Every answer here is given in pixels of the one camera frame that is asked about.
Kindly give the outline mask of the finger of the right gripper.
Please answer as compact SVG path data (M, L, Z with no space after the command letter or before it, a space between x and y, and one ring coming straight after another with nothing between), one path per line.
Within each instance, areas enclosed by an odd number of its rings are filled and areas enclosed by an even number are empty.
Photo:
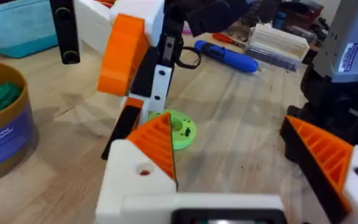
M135 128L146 123L151 113L163 111L172 73L173 68L163 65L139 69L122 99L121 113L101 155L103 160L108 158L113 141L128 137Z

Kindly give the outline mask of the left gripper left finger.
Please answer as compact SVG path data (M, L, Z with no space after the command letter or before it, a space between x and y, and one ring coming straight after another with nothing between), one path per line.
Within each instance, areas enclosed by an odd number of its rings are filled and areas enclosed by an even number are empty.
M161 114L111 143L97 223L170 223L177 192L170 115Z

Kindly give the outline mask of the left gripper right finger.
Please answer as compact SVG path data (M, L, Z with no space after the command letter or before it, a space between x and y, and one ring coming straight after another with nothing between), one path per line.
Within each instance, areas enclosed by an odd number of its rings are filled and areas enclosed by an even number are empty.
M280 135L285 157L298 165L330 223L358 223L358 145L294 116Z

